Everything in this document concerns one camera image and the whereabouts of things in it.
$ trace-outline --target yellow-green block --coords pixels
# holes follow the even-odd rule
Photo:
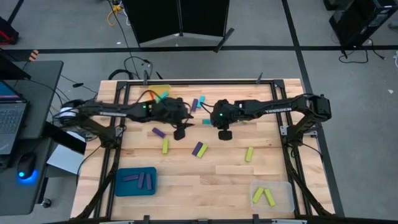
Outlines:
[[[254,196],[253,196],[253,203],[257,203],[260,200],[260,197],[261,197],[263,191],[264,191],[264,189],[262,187],[259,187],[257,189],[256,193],[254,193]]]
[[[163,154],[167,154],[168,150],[169,150],[169,140],[163,139]]]
[[[203,154],[206,152],[207,149],[207,145],[203,144],[197,154],[197,157],[201,158],[203,156]]]
[[[275,206],[275,200],[274,200],[274,198],[273,198],[273,196],[271,194],[271,191],[269,189],[265,189],[264,193],[265,193],[265,195],[267,197],[269,206],[271,206],[271,207]]]
[[[248,151],[246,152],[245,161],[250,162],[252,156],[253,156],[253,147],[249,147]]]

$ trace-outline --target wooden table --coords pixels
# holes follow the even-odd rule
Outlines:
[[[303,93],[299,79],[286,79],[287,97]],[[112,103],[117,81],[102,81],[98,99]],[[134,86],[130,89],[129,103],[133,103],[147,89]],[[206,96],[206,103],[212,105],[220,99],[234,100],[272,99],[269,85],[173,85],[170,97],[182,97],[192,103],[194,98]],[[142,220],[150,215],[151,220],[192,219],[250,219],[255,213],[250,206],[249,185],[254,179],[266,181],[287,181],[282,155],[282,146],[276,115],[265,115],[247,124],[233,124],[230,130],[233,139],[221,141],[218,130],[204,125],[202,119],[209,114],[199,109],[190,120],[193,127],[186,130],[186,137],[175,141],[174,128],[169,124],[151,122],[146,124],[127,121],[119,168],[155,167],[158,173],[157,192],[146,197],[115,197],[112,220]],[[296,123],[302,114],[293,112]],[[109,125],[109,118],[95,118],[102,125]],[[162,154],[162,139],[151,132],[156,127],[164,131],[169,139],[169,153]],[[191,155],[198,141],[209,146],[199,159]],[[318,148],[317,141],[309,136],[304,143]],[[98,140],[88,143],[85,156],[98,147]],[[251,162],[244,157],[249,146],[254,148]],[[299,147],[305,180],[318,201],[333,213],[328,184],[320,156],[315,151]],[[98,188],[104,150],[98,150],[83,165],[73,203],[71,217],[78,215],[88,204]],[[109,160],[112,164],[113,154]],[[302,194],[298,190],[300,212],[304,214]],[[105,192],[101,216],[105,214],[108,193]],[[293,213],[260,213],[260,218],[290,218]]]

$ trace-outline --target laptop keyboard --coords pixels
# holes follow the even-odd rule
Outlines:
[[[23,110],[0,110],[0,134],[16,133]]]

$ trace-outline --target black metal frame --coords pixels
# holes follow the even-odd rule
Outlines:
[[[256,84],[257,80],[148,80],[148,85],[160,85],[160,84],[170,84],[170,85],[253,85]],[[121,92],[122,89],[124,88],[124,101],[123,104],[126,105],[128,103],[128,99],[129,99],[129,93],[130,93],[130,89],[133,86],[142,86],[144,85],[143,82],[141,81],[119,81],[118,84],[116,85],[116,93],[115,93],[115,97],[114,97],[114,103],[119,102],[120,100],[120,96],[121,96]],[[280,94],[282,96],[282,99],[287,98],[286,95],[286,90],[285,90],[285,85],[284,85],[284,81],[283,80],[261,80],[260,85],[270,85],[271,87],[271,92],[272,92],[272,98],[273,100],[277,100],[277,88],[280,90]],[[289,112],[285,113],[286,118],[287,118],[287,124],[291,125],[293,124],[292,122],[292,117],[290,115]],[[283,122],[282,122],[282,115],[280,113],[276,114],[277,116],[277,122],[278,122],[278,126],[282,126]],[[120,120],[120,126],[123,126],[124,123],[126,122],[126,120],[124,118],[122,118]],[[115,119],[113,118],[111,120],[111,126],[115,126]],[[280,133],[280,139],[282,142],[282,150],[283,150],[283,155],[284,155],[284,161],[286,162],[290,162],[290,155],[289,155],[289,149],[287,148],[286,145],[283,144],[283,140],[282,140],[282,135]],[[299,150],[297,148],[293,148],[293,150],[295,150],[295,162],[296,162],[296,170],[299,176],[299,179],[305,184],[305,178],[304,178],[304,172],[302,169],[302,163],[300,160],[300,154],[299,154]],[[322,153],[324,154],[324,160],[325,159],[329,159],[330,158],[325,158],[328,157],[329,154],[325,153],[325,151],[327,151],[327,148],[324,149],[320,149],[322,151]],[[109,155],[110,155],[110,149],[106,149],[105,151],[105,155],[104,155],[104,160],[103,160],[103,166],[102,166],[102,170],[101,170],[101,176],[100,176],[100,182],[99,182],[99,186],[103,183],[104,178],[106,177],[107,171],[108,171],[108,161],[109,161]],[[116,165],[118,166],[119,164],[119,160],[120,160],[120,149],[116,149],[116,153],[114,155],[114,162],[116,163]],[[334,173],[333,173],[333,169],[326,170],[325,168],[325,172],[326,172],[326,176],[331,175],[332,178],[334,179]],[[292,176],[289,174],[288,170],[287,170],[287,176],[288,176],[288,181],[290,182],[290,184],[292,185],[292,190],[293,190],[293,196],[294,196],[294,204],[295,204],[295,211],[294,211],[294,215],[296,218],[299,218],[301,216],[300,214],[300,207],[299,207],[299,203],[297,201],[297,193],[296,193],[296,189],[295,189],[295,181],[292,178]],[[109,197],[108,197],[108,202],[107,202],[107,206],[106,206],[106,216],[105,218],[111,219],[111,215],[112,215],[112,209],[113,209],[113,198],[114,198],[114,187],[116,184],[116,179],[114,179],[111,182],[111,186],[110,186],[110,191],[109,191]],[[331,193],[334,192],[335,196],[332,197],[333,200],[333,204],[336,207],[341,207],[341,202],[340,202],[340,196],[338,195],[338,190],[333,189],[330,190]],[[303,194],[303,199],[304,199],[304,205],[305,205],[305,214],[307,216],[311,216],[312,215],[312,210],[311,210],[311,205],[308,201],[308,198]],[[99,218],[100,217],[100,210],[101,210],[101,200],[97,203],[97,206],[95,208],[95,212],[94,212],[94,218]],[[260,220],[259,221],[262,222],[268,222],[269,220]],[[197,222],[197,220],[157,220],[155,222],[174,222],[174,223],[186,223],[186,222]],[[253,220],[212,220],[212,222],[238,222],[238,223],[253,223]]]

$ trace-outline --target blue light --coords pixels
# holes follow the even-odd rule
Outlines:
[[[30,177],[28,177],[26,179],[18,178],[18,182],[20,184],[24,184],[24,185],[31,185],[31,184],[35,184],[38,178],[39,178],[39,171],[33,170],[33,173]]]

